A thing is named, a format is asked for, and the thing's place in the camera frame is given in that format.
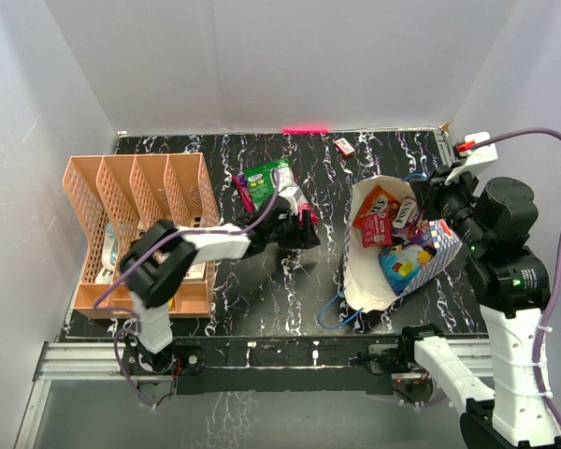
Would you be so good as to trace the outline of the pink chips bag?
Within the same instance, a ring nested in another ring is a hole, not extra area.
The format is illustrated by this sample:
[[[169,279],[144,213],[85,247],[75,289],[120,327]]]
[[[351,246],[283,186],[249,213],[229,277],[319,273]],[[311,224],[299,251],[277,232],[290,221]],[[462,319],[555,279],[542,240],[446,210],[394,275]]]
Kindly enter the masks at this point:
[[[237,192],[239,193],[239,197],[245,211],[259,210],[264,201],[275,191],[273,181],[267,182],[261,179],[256,181],[253,185],[253,183],[249,183],[246,180],[242,173],[233,176],[232,180]],[[312,206],[305,198],[305,194],[295,181],[281,181],[279,188],[281,194],[295,194],[295,204],[297,207],[299,223],[301,225],[303,224],[306,211],[309,213],[310,220],[313,224],[316,225],[319,222],[318,215],[313,210]]]

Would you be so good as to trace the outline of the red snack packet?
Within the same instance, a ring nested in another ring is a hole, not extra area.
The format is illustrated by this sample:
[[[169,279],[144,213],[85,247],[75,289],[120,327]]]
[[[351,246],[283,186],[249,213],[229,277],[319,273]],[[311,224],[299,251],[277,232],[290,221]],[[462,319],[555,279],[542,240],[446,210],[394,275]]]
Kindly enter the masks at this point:
[[[383,212],[365,216],[361,221],[361,231],[364,248],[392,244],[391,221]]]

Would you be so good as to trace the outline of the blue checkered paper bag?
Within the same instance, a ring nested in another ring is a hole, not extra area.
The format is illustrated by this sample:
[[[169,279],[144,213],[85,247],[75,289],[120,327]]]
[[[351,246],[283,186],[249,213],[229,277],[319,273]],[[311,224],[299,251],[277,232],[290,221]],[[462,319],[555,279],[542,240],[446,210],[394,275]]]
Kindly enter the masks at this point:
[[[421,213],[419,221],[414,227],[397,231],[391,227],[392,244],[388,246],[406,241],[420,246],[429,246],[437,251],[432,261],[414,277],[405,291],[397,296],[386,281],[379,264],[379,254],[381,249],[386,246],[364,248],[361,227],[357,228],[352,225],[356,212],[376,185],[381,185],[400,204],[406,196],[415,199],[409,183],[398,178],[376,176],[359,181],[353,186],[347,226],[349,234],[346,239],[343,264],[344,282],[340,295],[357,313],[386,310],[398,299],[438,276],[454,260],[462,247],[462,242],[444,220],[428,221]]]

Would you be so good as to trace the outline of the green snack packet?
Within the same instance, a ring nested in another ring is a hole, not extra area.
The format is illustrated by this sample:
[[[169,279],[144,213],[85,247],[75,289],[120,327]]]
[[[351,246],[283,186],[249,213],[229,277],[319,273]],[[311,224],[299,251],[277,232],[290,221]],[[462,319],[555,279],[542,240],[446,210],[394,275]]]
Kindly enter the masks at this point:
[[[274,170],[278,171],[280,190],[294,184],[294,175],[287,157],[248,168],[243,172],[253,205],[257,210],[274,192]]]

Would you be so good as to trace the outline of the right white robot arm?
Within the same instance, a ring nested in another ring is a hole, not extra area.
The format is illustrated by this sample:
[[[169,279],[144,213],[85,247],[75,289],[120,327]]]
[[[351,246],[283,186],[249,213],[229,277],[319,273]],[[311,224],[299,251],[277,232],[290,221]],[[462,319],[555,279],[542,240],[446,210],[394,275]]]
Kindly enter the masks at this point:
[[[404,327],[399,363],[424,369],[451,401],[469,448],[561,448],[561,418],[547,387],[543,324],[554,291],[544,264],[526,246],[539,216],[532,189],[498,177],[479,196],[470,173],[449,182],[437,169],[413,181],[423,216],[441,219],[469,250],[468,280],[489,333],[493,386],[453,352],[435,325]]]

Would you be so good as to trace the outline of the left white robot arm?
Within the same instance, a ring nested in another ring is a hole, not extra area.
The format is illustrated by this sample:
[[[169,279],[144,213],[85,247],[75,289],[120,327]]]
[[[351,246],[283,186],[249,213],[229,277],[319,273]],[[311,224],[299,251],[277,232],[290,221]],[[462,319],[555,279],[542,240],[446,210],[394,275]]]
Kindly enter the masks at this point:
[[[121,261],[122,282],[137,315],[137,359],[154,373],[174,362],[168,301],[193,266],[224,259],[241,260],[267,245],[305,250],[320,245],[310,212],[298,211],[278,197],[270,210],[252,210],[233,222],[200,229],[156,222],[132,243]]]

